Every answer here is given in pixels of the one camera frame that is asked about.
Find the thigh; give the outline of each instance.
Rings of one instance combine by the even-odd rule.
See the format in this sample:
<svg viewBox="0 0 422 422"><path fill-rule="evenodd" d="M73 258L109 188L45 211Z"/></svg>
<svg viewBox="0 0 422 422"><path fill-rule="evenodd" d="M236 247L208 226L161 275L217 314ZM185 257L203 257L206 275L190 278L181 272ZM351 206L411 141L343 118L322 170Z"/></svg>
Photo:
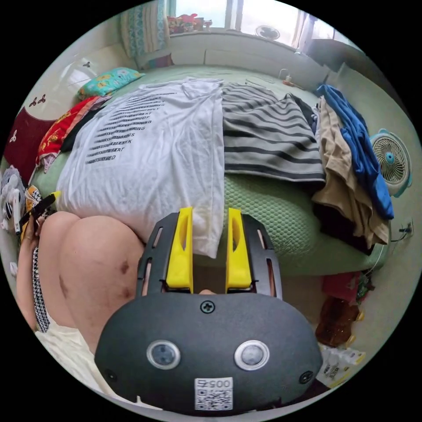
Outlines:
<svg viewBox="0 0 422 422"><path fill-rule="evenodd" d="M59 211L44 222L38 247L38 274L45 307L59 325L75 328L75 322L60 287L59 257L63 240L79 220L74 214Z"/></svg>
<svg viewBox="0 0 422 422"><path fill-rule="evenodd" d="M110 217L77 221L60 250L61 287L75 324L92 353L111 317L135 297L142 242Z"/></svg>

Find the green bedsheet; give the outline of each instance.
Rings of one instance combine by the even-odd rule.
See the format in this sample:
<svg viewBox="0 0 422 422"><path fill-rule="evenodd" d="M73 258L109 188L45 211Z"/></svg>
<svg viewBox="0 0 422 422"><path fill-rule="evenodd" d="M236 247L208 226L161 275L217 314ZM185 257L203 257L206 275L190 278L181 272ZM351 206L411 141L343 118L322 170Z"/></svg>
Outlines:
<svg viewBox="0 0 422 422"><path fill-rule="evenodd" d="M216 77L227 82L253 81L271 89L282 98L287 88L270 76L239 69L213 66L172 66L149 71L145 77L120 89L113 99L133 91L140 84L166 82L186 76ZM309 92L295 91L295 95L313 105L316 97ZM48 173L38 170L32 180L43 196L55 191L60 172L69 153L60 154ZM371 256L351 246L321 234L318 219L313 215L308 195L291 183L246 175L225 176L226 212L228 207L239 208L261 221L271 236L284 276L318 276L358 271L384 264L388 247L376 245ZM195 263L222 266L226 256L226 225L216 260L195 256Z"/></svg>

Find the plush toy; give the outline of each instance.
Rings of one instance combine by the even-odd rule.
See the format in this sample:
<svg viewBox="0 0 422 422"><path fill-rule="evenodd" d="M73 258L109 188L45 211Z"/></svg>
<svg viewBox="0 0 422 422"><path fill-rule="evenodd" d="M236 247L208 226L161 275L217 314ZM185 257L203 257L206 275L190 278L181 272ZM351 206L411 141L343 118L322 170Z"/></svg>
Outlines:
<svg viewBox="0 0 422 422"><path fill-rule="evenodd" d="M19 171L13 166L10 166L3 173L0 186L0 208L2 212L1 228L14 233L15 219L18 218L20 220L25 210L25 187L22 183ZM15 206L13 201L14 198L17 199Z"/></svg>

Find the power outlet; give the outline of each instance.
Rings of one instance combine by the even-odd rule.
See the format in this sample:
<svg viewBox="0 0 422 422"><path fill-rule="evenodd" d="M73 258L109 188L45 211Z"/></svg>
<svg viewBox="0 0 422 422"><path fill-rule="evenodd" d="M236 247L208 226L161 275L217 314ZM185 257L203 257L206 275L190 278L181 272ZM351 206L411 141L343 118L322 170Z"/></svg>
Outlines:
<svg viewBox="0 0 422 422"><path fill-rule="evenodd" d="M412 237L413 233L415 232L415 228L413 226L413 219L409 218L407 221L405 221L402 225L401 225L402 229L409 229L410 231L407 233L406 238Z"/></svg>

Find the white t-shirt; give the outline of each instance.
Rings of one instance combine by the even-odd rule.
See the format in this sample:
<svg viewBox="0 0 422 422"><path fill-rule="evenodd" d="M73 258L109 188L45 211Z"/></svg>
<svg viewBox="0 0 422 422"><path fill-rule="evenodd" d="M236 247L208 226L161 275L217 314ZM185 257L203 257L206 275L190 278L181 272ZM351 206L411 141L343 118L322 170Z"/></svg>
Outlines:
<svg viewBox="0 0 422 422"><path fill-rule="evenodd" d="M215 258L223 228L221 80L140 86L78 133L57 208L114 217L146 242L155 224L193 207L193 252Z"/></svg>

